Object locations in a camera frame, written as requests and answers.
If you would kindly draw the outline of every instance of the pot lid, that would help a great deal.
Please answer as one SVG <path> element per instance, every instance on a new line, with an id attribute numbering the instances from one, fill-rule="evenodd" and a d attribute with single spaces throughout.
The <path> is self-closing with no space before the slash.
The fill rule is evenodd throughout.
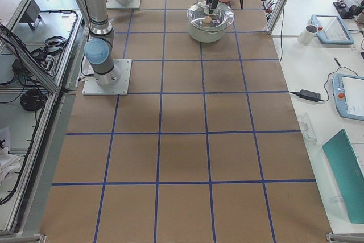
<path id="1" fill-rule="evenodd" d="M 234 22 L 234 13 L 232 9 L 219 2 L 214 13 L 208 13 L 209 8 L 206 6 L 206 1 L 197 2 L 187 10 L 188 22 L 196 28 L 216 32 L 228 28 Z"/>

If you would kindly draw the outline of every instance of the cup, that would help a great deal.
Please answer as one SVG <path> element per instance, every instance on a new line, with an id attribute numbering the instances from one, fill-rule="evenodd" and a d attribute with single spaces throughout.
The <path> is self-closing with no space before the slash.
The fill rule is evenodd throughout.
<path id="1" fill-rule="evenodd" d="M 298 36 L 298 41 L 303 44 L 311 42 L 312 38 L 317 34 L 318 29 L 314 25 L 307 25 L 305 30 Z"/>

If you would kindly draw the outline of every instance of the blue joint cap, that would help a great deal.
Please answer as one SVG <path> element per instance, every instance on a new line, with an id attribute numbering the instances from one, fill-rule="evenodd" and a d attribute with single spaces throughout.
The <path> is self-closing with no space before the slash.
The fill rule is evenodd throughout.
<path id="1" fill-rule="evenodd" d="M 110 51 L 105 41 L 100 38 L 94 38 L 86 43 L 84 52 L 91 64 L 100 65 L 105 62 Z"/>

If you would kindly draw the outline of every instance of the green folder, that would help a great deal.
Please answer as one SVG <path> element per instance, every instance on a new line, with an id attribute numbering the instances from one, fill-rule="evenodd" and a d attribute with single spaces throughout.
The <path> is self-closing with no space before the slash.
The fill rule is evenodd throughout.
<path id="1" fill-rule="evenodd" d="M 341 129 L 324 144 L 323 149 L 341 191 L 350 222 L 364 223 L 364 177 L 345 129 Z"/>

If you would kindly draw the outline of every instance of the metal mounting plate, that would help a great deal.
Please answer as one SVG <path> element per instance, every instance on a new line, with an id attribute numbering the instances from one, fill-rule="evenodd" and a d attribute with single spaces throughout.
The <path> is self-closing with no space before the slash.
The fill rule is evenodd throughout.
<path id="1" fill-rule="evenodd" d="M 140 3 L 142 0 L 133 0 L 129 2 L 126 6 L 121 5 L 116 0 L 107 0 L 106 7 L 108 9 L 117 9 L 117 10 L 130 10 L 130 9 L 140 9 Z"/>
<path id="2" fill-rule="evenodd" d="M 94 77 L 88 77 L 85 81 L 83 95 L 127 95 L 129 87 L 131 59 L 114 59 L 115 65 L 121 71 L 120 80 L 113 85 L 99 85 Z M 90 66 L 88 73 L 93 73 Z"/>

